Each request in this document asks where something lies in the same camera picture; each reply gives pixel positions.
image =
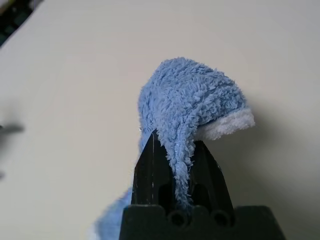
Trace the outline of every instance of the blue towel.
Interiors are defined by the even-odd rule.
[[[254,117],[245,96],[233,80],[216,69],[184,57],[165,60],[142,88],[138,100],[142,152],[157,129],[175,178],[175,197],[181,210],[189,211],[191,156],[195,140],[215,140],[252,127]],[[118,240],[124,207],[131,191],[118,199],[93,226],[91,240]]]

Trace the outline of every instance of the dark object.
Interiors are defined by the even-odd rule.
[[[177,208],[166,149],[153,132],[135,167],[131,205],[120,240],[285,240],[266,206],[233,209],[221,169],[202,141],[195,142],[190,215]]]
[[[9,0],[0,6],[0,46],[31,15],[30,0]]]

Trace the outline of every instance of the fluffy fabric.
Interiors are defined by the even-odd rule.
[[[142,88],[138,100],[142,152],[157,129],[175,178],[178,207],[188,211],[189,170],[194,140],[215,140],[253,126],[254,118],[235,82],[223,72],[183,57],[166,60]],[[95,225],[93,240],[118,240],[123,208],[131,189]]]

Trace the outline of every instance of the blurry object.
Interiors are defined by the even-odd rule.
[[[34,7],[30,0],[8,0],[0,5],[0,46],[26,21]]]

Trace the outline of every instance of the white surface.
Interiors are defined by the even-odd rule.
[[[208,143],[234,205],[320,239],[319,1],[239,2],[40,5],[0,50],[0,116],[25,126],[1,149],[0,239],[85,239],[130,184],[141,86],[177,56],[225,71],[253,107],[257,127]]]

